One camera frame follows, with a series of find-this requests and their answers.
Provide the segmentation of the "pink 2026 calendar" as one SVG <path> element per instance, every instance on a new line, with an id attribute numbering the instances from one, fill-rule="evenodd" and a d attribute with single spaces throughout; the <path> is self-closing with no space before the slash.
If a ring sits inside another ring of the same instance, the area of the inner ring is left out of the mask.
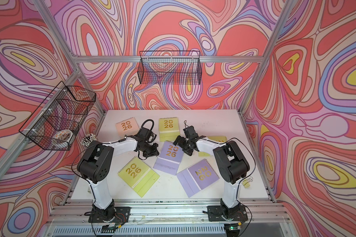
<path id="1" fill-rule="evenodd" d="M 139 126 L 136 119 L 131 117 L 116 123 L 116 129 L 120 137 L 125 137 L 129 135 L 136 135 L 139 131 Z"/>

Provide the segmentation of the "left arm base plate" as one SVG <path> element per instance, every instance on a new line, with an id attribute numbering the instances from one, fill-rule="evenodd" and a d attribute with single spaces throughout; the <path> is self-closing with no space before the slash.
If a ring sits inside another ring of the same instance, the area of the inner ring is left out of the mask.
<path id="1" fill-rule="evenodd" d="M 129 221 L 131 208 L 128 206 L 109 206 L 107 209 L 92 208 L 89 223 L 117 223 L 124 224 Z"/>

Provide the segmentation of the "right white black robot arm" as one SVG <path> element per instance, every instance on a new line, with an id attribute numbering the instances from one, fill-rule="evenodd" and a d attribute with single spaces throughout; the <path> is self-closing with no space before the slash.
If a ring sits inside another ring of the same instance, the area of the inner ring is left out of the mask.
<path id="1" fill-rule="evenodd" d="M 225 181 L 221 198 L 224 214 L 231 215 L 242 209 L 238 200 L 239 186 L 249 177 L 250 165 L 239 148 L 243 143 L 238 138 L 230 138 L 225 142 L 217 142 L 206 136 L 199 136 L 193 126 L 184 128 L 185 136 L 177 136 L 173 142 L 182 148 L 183 152 L 192 156 L 194 151 L 205 152 L 215 157 L 221 177 Z"/>

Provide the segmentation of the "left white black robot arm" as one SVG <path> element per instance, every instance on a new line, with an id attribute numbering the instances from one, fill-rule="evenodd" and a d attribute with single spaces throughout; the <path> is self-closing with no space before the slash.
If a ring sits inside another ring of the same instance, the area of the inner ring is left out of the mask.
<path id="1" fill-rule="evenodd" d="M 77 165 L 77 171 L 89 183 L 95 199 L 93 205 L 97 210 L 108 210 L 113 204 L 106 180 L 113 156 L 131 151 L 142 152 L 144 158 L 158 156 L 155 137 L 156 134 L 151 129 L 142 127 L 136 135 L 115 142 L 91 142 Z"/>

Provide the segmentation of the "purple calendar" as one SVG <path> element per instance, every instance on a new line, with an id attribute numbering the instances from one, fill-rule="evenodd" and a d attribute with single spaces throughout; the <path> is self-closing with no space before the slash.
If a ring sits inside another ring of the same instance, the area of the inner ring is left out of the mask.
<path id="1" fill-rule="evenodd" d="M 181 147 L 175 146 L 170 141 L 165 141 L 153 168 L 170 175 L 176 175 L 183 155 Z"/>
<path id="2" fill-rule="evenodd" d="M 220 179 L 207 159 L 177 173 L 177 178 L 189 198 Z"/>

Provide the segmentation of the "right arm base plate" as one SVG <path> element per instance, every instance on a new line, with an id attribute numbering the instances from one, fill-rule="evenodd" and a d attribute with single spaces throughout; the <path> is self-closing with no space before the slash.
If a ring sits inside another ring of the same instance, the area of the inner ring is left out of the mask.
<path id="1" fill-rule="evenodd" d="M 204 213 L 208 215 L 210 222 L 237 221 L 244 223 L 249 220 L 246 208 L 241 203 L 233 208 L 227 208 L 225 205 L 207 206 Z"/>

